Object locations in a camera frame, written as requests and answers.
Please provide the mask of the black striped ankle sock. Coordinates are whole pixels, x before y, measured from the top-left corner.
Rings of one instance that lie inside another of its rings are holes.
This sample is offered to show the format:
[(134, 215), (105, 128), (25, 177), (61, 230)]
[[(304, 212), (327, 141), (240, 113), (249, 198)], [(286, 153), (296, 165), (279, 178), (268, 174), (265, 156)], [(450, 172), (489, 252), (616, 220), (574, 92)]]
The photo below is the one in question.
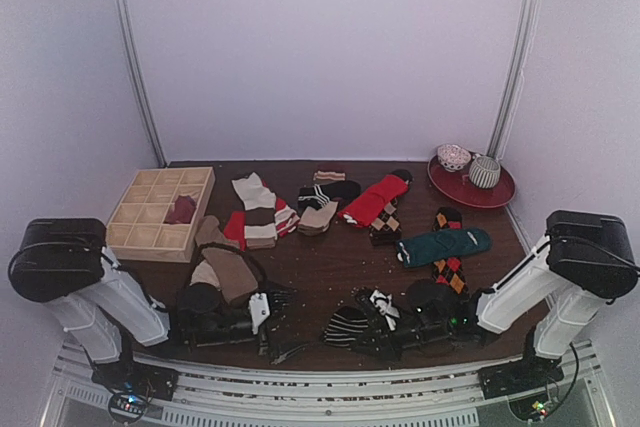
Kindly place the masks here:
[(349, 349), (368, 328), (368, 319), (361, 310), (342, 306), (332, 314), (321, 340), (331, 347)]

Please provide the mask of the purple magenta striped sock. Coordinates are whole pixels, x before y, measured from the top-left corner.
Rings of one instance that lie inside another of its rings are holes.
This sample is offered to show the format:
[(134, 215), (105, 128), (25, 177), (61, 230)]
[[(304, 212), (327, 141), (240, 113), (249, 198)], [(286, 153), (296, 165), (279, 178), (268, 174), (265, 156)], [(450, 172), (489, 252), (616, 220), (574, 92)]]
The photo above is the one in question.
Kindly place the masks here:
[(178, 196), (169, 209), (164, 222), (169, 225), (190, 224), (196, 212), (197, 203), (190, 196)]

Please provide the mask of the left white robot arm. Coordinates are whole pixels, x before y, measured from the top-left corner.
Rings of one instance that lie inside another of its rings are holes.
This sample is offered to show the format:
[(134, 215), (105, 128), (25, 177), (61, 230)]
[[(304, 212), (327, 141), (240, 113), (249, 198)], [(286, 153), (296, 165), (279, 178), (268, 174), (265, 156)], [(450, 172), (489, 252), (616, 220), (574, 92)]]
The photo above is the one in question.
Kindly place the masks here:
[(270, 337), (270, 322), (295, 291), (270, 281), (249, 253), (225, 241), (197, 242), (196, 264), (170, 307), (122, 265), (106, 233), (95, 218), (34, 219), (7, 274), (14, 291), (46, 306), (121, 390), (133, 391), (144, 380), (142, 366), (126, 355), (130, 340), (164, 358), (255, 343), (273, 365), (306, 348), (304, 341)]

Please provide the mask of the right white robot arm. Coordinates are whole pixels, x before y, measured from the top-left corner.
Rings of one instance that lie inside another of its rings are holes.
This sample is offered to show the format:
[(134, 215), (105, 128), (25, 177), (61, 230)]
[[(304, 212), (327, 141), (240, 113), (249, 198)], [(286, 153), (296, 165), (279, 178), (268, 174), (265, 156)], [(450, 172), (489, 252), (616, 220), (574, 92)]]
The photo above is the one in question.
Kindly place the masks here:
[(466, 294), (452, 278), (421, 279), (405, 293), (407, 309), (378, 289), (357, 292), (355, 336), (347, 347), (397, 360), (431, 342), (490, 342), (550, 295), (554, 306), (526, 336), (513, 366), (519, 387), (535, 387), (606, 304), (638, 284), (627, 228), (619, 217), (556, 210), (525, 258), (493, 285)]

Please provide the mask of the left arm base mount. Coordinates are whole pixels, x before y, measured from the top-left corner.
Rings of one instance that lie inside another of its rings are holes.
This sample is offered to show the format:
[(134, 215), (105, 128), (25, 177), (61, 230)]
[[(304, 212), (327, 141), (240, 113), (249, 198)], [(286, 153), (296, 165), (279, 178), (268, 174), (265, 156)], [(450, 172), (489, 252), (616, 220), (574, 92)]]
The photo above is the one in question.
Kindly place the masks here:
[(114, 362), (88, 360), (91, 380), (110, 393), (107, 413), (117, 424), (131, 426), (140, 421), (154, 399), (173, 399), (179, 376), (174, 369), (137, 362), (127, 352)]

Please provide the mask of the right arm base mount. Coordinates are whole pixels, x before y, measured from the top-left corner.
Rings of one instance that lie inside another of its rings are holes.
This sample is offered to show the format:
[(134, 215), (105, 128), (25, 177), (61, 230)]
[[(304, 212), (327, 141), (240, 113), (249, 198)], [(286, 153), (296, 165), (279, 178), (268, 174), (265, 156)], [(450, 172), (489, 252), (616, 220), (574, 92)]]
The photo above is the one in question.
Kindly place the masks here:
[(551, 387), (564, 379), (559, 359), (539, 357), (532, 341), (525, 343), (520, 360), (485, 367), (478, 371), (479, 383), (486, 400), (517, 396), (535, 390), (528, 397), (509, 402), (511, 412), (523, 421), (542, 421), (554, 407)]

